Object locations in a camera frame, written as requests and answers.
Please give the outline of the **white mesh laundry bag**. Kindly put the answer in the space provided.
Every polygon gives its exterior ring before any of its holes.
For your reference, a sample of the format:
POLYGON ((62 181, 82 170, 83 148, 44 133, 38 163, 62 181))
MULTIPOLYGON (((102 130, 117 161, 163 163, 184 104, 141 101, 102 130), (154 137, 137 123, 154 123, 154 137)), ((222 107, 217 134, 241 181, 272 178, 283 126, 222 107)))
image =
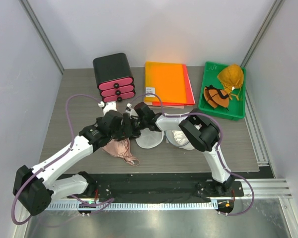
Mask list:
POLYGON ((190 142, 188 145, 183 147, 176 146, 176 142, 172 137, 171 130, 154 132, 150 131, 149 129, 144 129, 141 131, 141 136, 139 138, 136 138, 136 143, 143 149, 152 149, 160 145, 164 140, 166 141, 166 143, 169 143, 177 148, 194 150, 194 147, 190 142))

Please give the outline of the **pink bra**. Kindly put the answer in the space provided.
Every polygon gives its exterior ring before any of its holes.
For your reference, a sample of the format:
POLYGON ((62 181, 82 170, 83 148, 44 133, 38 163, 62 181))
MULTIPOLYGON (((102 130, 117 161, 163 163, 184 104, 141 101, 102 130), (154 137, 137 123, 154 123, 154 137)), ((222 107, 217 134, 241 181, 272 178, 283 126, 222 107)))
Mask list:
POLYGON ((102 150, 113 157, 124 160, 131 166, 138 166, 140 163, 139 160, 131 153, 131 143, 128 138, 120 141, 113 139, 102 147, 102 150))

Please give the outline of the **white bra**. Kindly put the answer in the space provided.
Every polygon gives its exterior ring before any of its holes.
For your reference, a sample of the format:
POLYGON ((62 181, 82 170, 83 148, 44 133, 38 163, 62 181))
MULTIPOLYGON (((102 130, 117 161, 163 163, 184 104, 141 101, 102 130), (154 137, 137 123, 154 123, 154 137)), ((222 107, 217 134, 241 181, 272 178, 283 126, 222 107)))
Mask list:
POLYGON ((172 130, 171 131, 172 137, 176 142, 176 146, 183 147, 189 144, 188 138, 185 136, 184 132, 179 130, 172 130))

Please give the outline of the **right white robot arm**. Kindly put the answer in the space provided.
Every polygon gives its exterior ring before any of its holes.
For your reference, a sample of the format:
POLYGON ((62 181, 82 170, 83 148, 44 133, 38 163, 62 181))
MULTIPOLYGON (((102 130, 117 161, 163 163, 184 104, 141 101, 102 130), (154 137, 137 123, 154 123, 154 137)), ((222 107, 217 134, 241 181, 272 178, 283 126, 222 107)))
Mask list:
POLYGON ((224 159, 221 142, 223 132, 218 123, 199 109, 184 114, 155 113, 147 104, 141 102, 133 108, 128 105, 132 126, 137 130, 181 131, 194 149, 202 152, 211 169, 213 187, 218 195, 232 192, 235 176, 224 159))

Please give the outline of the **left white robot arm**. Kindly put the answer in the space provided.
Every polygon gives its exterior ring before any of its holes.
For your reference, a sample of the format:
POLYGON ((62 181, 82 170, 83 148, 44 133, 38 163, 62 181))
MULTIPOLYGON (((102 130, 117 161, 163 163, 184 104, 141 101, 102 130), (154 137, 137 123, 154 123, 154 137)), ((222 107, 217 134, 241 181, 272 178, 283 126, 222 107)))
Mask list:
POLYGON ((123 140, 137 134, 138 116, 135 111, 107 111, 96 123, 84 127, 71 142, 47 160, 29 168, 21 166, 15 175, 13 203, 20 202, 31 216, 42 213, 51 202, 82 194, 95 194, 96 182, 86 172, 66 178, 59 177, 74 164, 106 146, 112 140, 123 140))

